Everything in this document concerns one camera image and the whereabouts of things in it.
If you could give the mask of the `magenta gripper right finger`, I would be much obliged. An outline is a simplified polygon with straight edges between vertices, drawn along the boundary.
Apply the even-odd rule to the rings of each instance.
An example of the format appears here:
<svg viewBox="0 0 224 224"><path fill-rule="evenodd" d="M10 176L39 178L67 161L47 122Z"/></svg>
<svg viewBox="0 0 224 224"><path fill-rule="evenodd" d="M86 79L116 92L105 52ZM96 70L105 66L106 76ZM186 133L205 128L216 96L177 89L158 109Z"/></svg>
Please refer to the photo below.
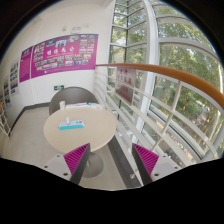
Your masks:
<svg viewBox="0 0 224 224"><path fill-rule="evenodd" d="M132 155L143 185L150 184L181 170L181 167L166 154L159 156L137 144L132 144Z"/></svg>

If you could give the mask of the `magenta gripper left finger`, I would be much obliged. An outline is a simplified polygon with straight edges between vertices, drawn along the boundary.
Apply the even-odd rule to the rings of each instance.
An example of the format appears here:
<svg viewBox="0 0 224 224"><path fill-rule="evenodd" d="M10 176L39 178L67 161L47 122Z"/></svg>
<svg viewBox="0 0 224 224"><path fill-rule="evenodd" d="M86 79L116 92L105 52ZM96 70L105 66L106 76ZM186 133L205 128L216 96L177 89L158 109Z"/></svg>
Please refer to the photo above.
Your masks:
<svg viewBox="0 0 224 224"><path fill-rule="evenodd" d="M80 146L67 154L56 154L43 165L43 169L79 184L90 155L90 144Z"/></svg>

